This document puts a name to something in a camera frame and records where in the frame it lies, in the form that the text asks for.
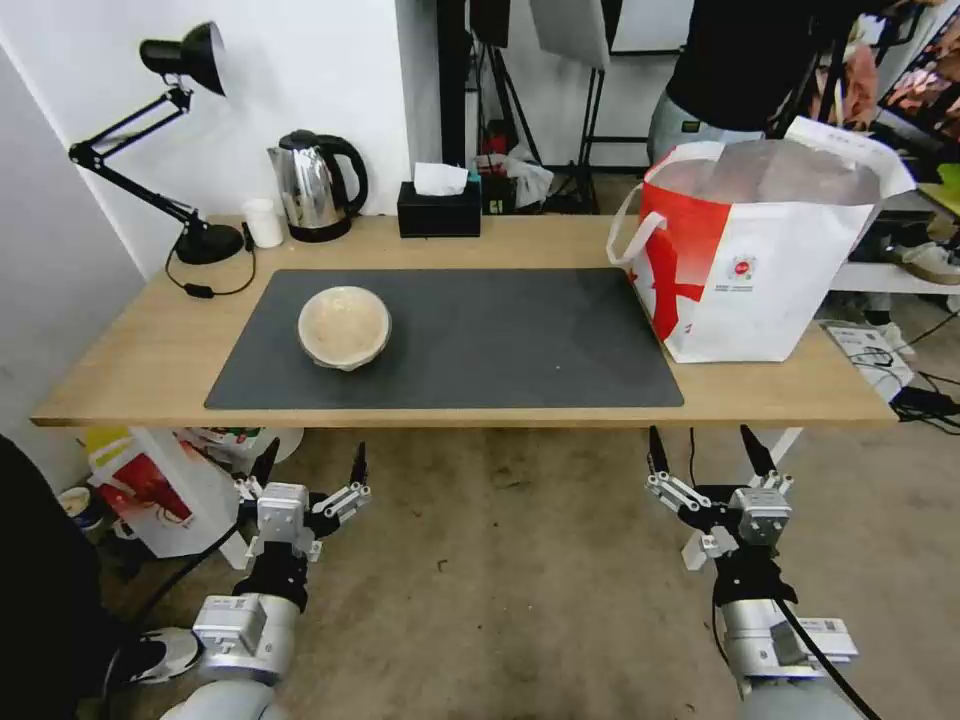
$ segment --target robotic hand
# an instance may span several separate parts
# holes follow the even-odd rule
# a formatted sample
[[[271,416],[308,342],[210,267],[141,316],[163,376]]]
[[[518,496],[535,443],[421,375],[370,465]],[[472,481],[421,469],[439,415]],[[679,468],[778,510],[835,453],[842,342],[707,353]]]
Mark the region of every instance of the robotic hand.
[[[769,451],[746,425],[740,426],[754,469],[748,486],[707,485],[694,489],[670,474],[663,443],[650,429],[650,475],[646,488],[700,531],[700,550],[714,560],[716,608],[725,627],[718,649],[737,681],[745,720],[857,720],[860,715],[825,686],[830,674],[868,718],[869,706],[833,669],[849,663],[857,649],[843,621],[796,618],[786,601],[796,591],[780,579],[777,541],[792,514],[786,493],[793,484],[780,475]],[[695,566],[689,562],[688,567]]]
[[[267,482],[279,442],[236,481],[248,508],[256,504],[259,534],[247,556],[253,568],[231,595],[210,595],[193,623],[204,646],[200,672],[215,680],[170,709],[162,720],[282,720],[273,702],[293,659],[294,625],[307,605],[307,563],[325,538],[370,499],[366,452],[357,448],[350,480],[330,496],[303,485]]]

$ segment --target lamp base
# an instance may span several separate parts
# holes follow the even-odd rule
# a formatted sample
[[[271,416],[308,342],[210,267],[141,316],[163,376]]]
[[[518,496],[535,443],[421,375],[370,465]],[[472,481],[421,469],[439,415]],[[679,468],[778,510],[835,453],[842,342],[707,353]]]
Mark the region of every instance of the lamp base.
[[[187,265],[209,265],[226,260],[243,249],[243,234],[229,225],[188,222],[177,240],[176,253]]]

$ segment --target kettle handle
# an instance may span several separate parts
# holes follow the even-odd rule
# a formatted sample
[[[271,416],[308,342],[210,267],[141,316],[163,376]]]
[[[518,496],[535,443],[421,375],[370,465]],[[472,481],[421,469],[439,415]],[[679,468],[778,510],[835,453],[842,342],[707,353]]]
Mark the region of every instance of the kettle handle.
[[[367,181],[367,168],[363,164],[363,158],[360,157],[357,149],[342,137],[338,137],[337,135],[318,135],[317,138],[323,152],[330,153],[331,155],[343,155],[350,160],[353,171],[357,174],[359,189],[357,190],[357,196],[353,198],[353,200],[346,201],[347,215],[351,217],[359,215],[360,208],[362,208],[363,204],[367,201],[367,192],[370,189]]]

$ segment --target concrete floor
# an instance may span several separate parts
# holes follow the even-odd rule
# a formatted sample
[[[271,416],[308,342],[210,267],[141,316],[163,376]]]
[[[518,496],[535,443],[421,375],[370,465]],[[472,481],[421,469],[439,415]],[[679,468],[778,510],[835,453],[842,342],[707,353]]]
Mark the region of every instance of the concrete floor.
[[[943,317],[915,298],[894,314],[908,337]],[[960,375],[960,322],[919,349],[919,367]],[[736,717],[712,571],[684,570],[687,531],[642,489],[645,432],[312,431],[274,479],[339,487],[361,439],[374,502],[311,568],[279,689],[292,718]],[[686,431],[665,439],[685,475]],[[741,460],[735,429],[698,431],[700,482],[736,479]],[[846,620],[861,651],[846,674],[883,717],[956,718],[960,443],[919,424],[811,429],[783,468],[800,612]],[[141,573],[118,606],[176,565]],[[189,625],[239,577],[212,558],[155,622]],[[128,691],[115,716],[158,717],[198,684]]]

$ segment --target lamp arm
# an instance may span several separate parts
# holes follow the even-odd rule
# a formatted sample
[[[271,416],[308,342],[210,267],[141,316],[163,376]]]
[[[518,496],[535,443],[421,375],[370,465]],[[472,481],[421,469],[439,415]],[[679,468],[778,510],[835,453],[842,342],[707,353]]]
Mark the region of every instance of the lamp arm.
[[[143,115],[146,115],[150,111],[155,110],[166,102],[172,103],[176,108],[171,114],[161,118],[143,130],[120,139],[118,142],[111,145],[110,148],[105,152],[100,152],[97,150],[98,145],[102,145],[109,141],[110,136],[116,133],[118,130],[129,125]],[[152,190],[148,190],[143,185],[134,182],[125,175],[121,175],[119,172],[113,168],[107,167],[106,165],[106,160],[111,155],[114,155],[120,150],[123,150],[125,147],[132,145],[137,140],[149,135],[155,130],[160,129],[167,123],[176,120],[178,117],[185,115],[189,111],[190,92],[180,86],[173,86],[153,102],[144,105],[142,108],[128,115],[123,120],[114,123],[106,130],[103,130],[87,140],[83,140],[70,146],[68,155],[70,159],[80,167],[96,173],[104,180],[112,182],[117,187],[126,190],[128,193],[135,195],[144,202],[150,203],[158,210],[162,210],[163,212],[167,213],[167,215],[176,218],[180,222],[185,224],[189,223],[191,217],[196,216],[196,210],[184,203],[171,200],[160,193],[155,193]]]

